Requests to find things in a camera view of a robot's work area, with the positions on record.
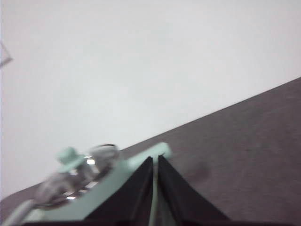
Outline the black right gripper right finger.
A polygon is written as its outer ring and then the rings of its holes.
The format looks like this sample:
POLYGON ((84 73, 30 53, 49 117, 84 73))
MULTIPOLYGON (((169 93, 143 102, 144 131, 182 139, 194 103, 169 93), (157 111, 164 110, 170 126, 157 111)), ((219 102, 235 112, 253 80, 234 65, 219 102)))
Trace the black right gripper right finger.
POLYGON ((158 184, 176 221, 230 221, 191 187, 162 155, 158 157, 158 184))

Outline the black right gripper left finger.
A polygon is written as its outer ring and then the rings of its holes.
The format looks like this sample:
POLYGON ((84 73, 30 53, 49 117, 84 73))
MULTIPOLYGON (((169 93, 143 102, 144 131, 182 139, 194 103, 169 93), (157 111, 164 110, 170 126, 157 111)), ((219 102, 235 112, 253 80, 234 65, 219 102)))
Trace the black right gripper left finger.
POLYGON ((86 221, 149 221, 152 158, 148 157, 124 185, 86 217, 86 221))

